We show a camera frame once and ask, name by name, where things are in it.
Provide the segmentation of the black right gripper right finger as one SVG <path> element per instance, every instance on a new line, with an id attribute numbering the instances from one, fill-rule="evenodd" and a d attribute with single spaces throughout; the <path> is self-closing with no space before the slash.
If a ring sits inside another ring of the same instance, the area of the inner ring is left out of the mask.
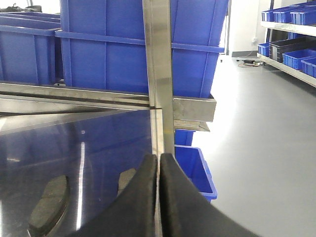
<path id="1" fill-rule="evenodd" d="M 254 237 L 203 197 L 172 154 L 160 156 L 159 198 L 165 237 Z"/>

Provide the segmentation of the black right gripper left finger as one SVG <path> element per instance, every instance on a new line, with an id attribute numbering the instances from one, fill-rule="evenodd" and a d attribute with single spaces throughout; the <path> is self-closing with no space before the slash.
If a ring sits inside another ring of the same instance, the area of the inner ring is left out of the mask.
<path id="1" fill-rule="evenodd" d="M 153 237 L 157 157 L 145 155 L 136 174 L 108 208 L 70 237 Z"/>

